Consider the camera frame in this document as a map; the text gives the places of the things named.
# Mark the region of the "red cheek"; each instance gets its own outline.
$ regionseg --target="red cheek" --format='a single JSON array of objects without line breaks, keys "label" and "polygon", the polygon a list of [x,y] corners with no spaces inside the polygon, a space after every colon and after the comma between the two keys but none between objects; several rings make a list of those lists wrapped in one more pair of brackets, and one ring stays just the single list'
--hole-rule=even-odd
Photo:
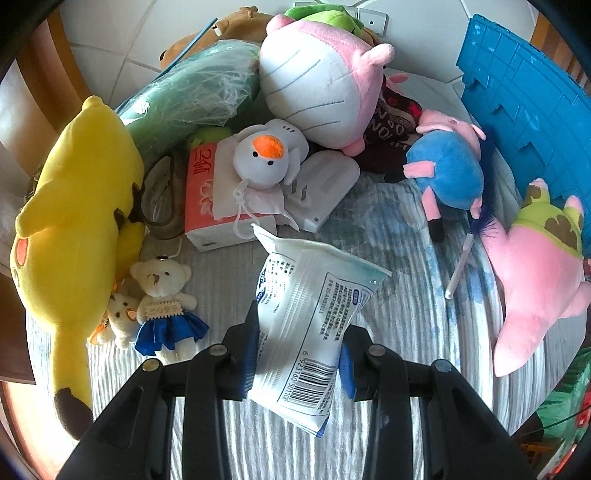
[{"label": "red cheek", "polygon": [[15,251],[15,259],[17,261],[17,265],[22,267],[25,262],[27,261],[27,250],[29,248],[29,239],[28,238],[19,238],[17,241],[17,248]]}]

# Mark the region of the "metal bolt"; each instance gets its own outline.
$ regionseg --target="metal bolt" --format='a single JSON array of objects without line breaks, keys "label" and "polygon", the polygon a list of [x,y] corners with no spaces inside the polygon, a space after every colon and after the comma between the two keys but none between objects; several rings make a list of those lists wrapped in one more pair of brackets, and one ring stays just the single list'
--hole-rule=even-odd
[{"label": "metal bolt", "polygon": [[160,362],[155,358],[147,359],[144,364],[142,365],[142,370],[144,372],[154,372],[160,368]]},{"label": "metal bolt", "polygon": [[382,356],[386,353],[386,348],[383,345],[375,343],[368,348],[368,352],[371,356]]},{"label": "metal bolt", "polygon": [[438,372],[447,373],[452,371],[452,365],[447,360],[437,360],[435,362],[435,368]]},{"label": "metal bolt", "polygon": [[209,353],[213,356],[226,355],[227,351],[228,349],[224,347],[221,343],[218,343],[217,345],[212,345],[212,347],[209,349]]}]

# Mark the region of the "white charger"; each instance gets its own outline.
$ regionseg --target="white charger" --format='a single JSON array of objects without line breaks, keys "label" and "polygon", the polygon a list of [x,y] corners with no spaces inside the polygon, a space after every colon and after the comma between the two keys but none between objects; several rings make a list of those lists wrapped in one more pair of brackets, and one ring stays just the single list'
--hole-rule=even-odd
[{"label": "white charger", "polygon": [[281,185],[285,209],[306,232],[316,233],[359,178],[359,165],[335,150],[308,158],[291,185]]}]

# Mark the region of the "white belly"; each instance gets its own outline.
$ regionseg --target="white belly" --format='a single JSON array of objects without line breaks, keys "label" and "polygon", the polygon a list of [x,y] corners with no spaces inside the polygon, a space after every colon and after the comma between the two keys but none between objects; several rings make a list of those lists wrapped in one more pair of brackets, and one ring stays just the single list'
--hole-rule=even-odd
[{"label": "white belly", "polygon": [[306,138],[335,149],[356,140],[359,89],[332,47],[305,33],[278,30],[261,47],[259,73],[271,113]]}]

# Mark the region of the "electrical outlet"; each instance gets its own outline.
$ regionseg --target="electrical outlet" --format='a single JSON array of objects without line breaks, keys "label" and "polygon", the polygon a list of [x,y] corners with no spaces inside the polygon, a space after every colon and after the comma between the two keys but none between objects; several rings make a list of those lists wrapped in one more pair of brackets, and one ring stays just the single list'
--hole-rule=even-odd
[{"label": "electrical outlet", "polygon": [[[294,2],[294,7],[306,7],[308,5],[318,5],[318,4],[319,4],[318,2]],[[355,7],[350,7],[348,5],[344,5],[344,7],[345,7],[345,10],[347,10],[347,13],[349,15],[351,15],[351,17],[358,18],[359,9],[357,9]]]},{"label": "electrical outlet", "polygon": [[377,33],[378,37],[383,37],[386,33],[386,21],[388,16],[375,10],[359,8],[358,17],[363,24]]}]

